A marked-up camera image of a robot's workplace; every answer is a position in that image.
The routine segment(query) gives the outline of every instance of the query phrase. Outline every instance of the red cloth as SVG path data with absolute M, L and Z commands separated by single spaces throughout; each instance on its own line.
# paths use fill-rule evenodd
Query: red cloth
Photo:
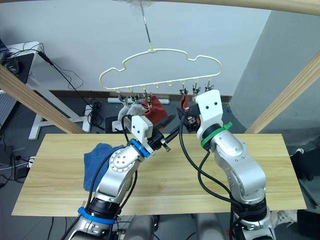
M 180 108 L 185 110 L 188 107 L 189 107 L 189 97 L 188 97 L 188 95 L 182 96 L 182 98 L 180 100 Z
M 168 117 L 164 106 L 155 95 L 151 96 L 151 108 L 148 109 L 147 100 L 144 100 L 141 104 L 145 109 L 147 109 L 144 115 L 152 122 L 153 125 Z

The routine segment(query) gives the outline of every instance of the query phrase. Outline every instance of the white wall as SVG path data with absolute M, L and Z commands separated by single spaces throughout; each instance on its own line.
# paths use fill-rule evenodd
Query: white wall
M 261 9 L 171 2 L 154 2 L 144 12 L 155 48 L 182 49 L 191 57 L 202 54 L 221 61 L 223 72 L 213 83 L 222 95 L 233 95 L 270 14 Z M 98 81 L 101 72 L 120 68 L 124 58 L 148 49 L 140 10 L 112 0 L 1 3 L 0 34 L 7 45 L 42 42 L 53 61 L 84 78 L 81 90 L 103 91 Z M 127 72 L 110 74 L 109 86 L 217 71 L 208 60 L 188 62 L 179 53 L 145 55 L 127 66 Z M 68 89 L 68 84 L 42 59 L 33 71 L 50 90 Z M 73 82 L 79 84 L 76 77 Z M 179 88 L 181 85 L 176 84 L 147 90 L 177 94 Z

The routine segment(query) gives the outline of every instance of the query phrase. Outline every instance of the wooden table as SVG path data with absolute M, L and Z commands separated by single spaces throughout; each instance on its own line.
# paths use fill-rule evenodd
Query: wooden table
M 293 166 L 281 134 L 236 134 L 247 144 L 249 153 L 262 166 L 266 178 L 266 199 L 270 210 L 305 209 Z M 184 142 L 192 159 L 199 164 L 205 155 L 195 135 Z M 25 180 L 12 214 L 22 216 L 77 216 L 88 198 L 83 189 L 84 153 L 98 143 L 118 146 L 122 134 L 47 134 Z M 132 196 L 123 215 L 229 212 L 230 204 L 207 194 L 199 185 L 197 172 L 186 160 L 178 138 L 170 142 L 170 152 L 160 149 L 139 167 Z M 227 184 L 224 172 L 211 155 L 204 170 Z M 224 190 L 203 177 L 218 194 Z

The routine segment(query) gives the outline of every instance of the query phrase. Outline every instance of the white hanger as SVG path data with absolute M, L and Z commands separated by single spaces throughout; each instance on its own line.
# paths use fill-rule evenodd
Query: white hanger
M 142 16 L 143 16 L 143 20 L 144 20 L 144 25 L 145 25 L 145 30 L 146 30 L 146 34 L 148 36 L 148 40 L 149 40 L 149 47 L 150 49 L 148 51 L 144 51 L 144 52 L 140 52 L 137 54 L 134 54 L 132 56 L 127 57 L 126 59 L 124 59 L 122 61 L 122 65 L 123 68 L 118 69 L 116 67 L 111 67 L 107 70 L 105 70 L 103 73 L 101 73 L 100 77 L 99 77 L 99 81 L 102 87 L 104 87 L 107 90 L 116 90 L 118 93 L 120 92 L 120 89 L 129 89 L 130 91 L 133 91 L 133 88 L 135 87 L 142 87 L 143 89 L 146 88 L 146 86 L 150 86 L 150 85 L 154 85 L 156 88 L 159 88 L 160 84 L 169 84 L 169 86 L 172 86 L 172 83 L 176 83 L 176 82 L 181 82 L 181 83 L 185 83 L 185 81 L 189 81 L 189 80 L 194 80 L 194 81 L 198 81 L 199 79 L 203 79 L 203 78 L 208 78 L 208 81 L 211 81 L 211 78 L 214 76 L 217 76 L 221 73 L 221 63 L 218 59 L 212 57 L 212 56 L 206 56 L 206 55 L 197 55 L 195 58 L 190 58 L 188 53 L 186 51 L 183 50 L 179 50 L 179 49 L 172 49 L 172 48 L 153 48 L 152 44 L 151 44 L 151 40 L 150 40 L 150 36 L 149 36 L 149 31 L 148 31 L 148 27 L 147 27 L 147 22 L 146 22 L 146 18 L 145 18 L 145 13 L 144 13 L 144 9 L 142 7 L 141 1 L 140 1 L 140 7 L 141 7 L 141 12 L 142 12 Z M 117 71 L 117 72 L 123 72 L 127 69 L 126 66 L 126 62 L 129 61 L 130 59 L 145 55 L 145 54 L 154 54 L 156 52 L 176 52 L 176 53 L 182 53 L 185 55 L 186 59 L 188 61 L 191 62 L 195 62 L 197 61 L 199 58 L 204 58 L 204 59 L 210 59 L 216 63 L 218 63 L 219 65 L 219 71 L 217 73 L 214 74 L 209 74 L 209 75 L 202 75 L 202 76 L 194 76 L 194 77 L 187 77 L 187 78 L 181 78 L 181 79 L 175 79 L 175 80 L 167 80 L 167 81 L 158 81 L 158 82 L 151 82 L 151 83 L 143 83 L 143 84 L 135 84 L 135 85 L 128 85 L 128 86 L 117 86 L 117 87 L 107 87 L 104 83 L 103 83 L 103 76 L 107 73 L 109 73 L 110 71 Z

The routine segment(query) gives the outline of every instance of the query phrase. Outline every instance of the blue towel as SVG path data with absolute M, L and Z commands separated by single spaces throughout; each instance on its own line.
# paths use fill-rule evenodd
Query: blue towel
M 111 153 L 114 153 L 118 149 L 122 149 L 124 146 L 116 146 L 112 147 L 106 143 L 99 143 L 91 152 L 84 154 L 84 180 L 83 180 L 83 188 L 86 191 L 90 191 L 91 183 L 93 181 L 94 175 L 101 164 L 101 162 Z M 109 167 L 109 159 L 102 166 L 99 174 L 96 176 L 96 180 L 94 182 L 93 191 L 95 192 L 101 179 L 107 172 Z

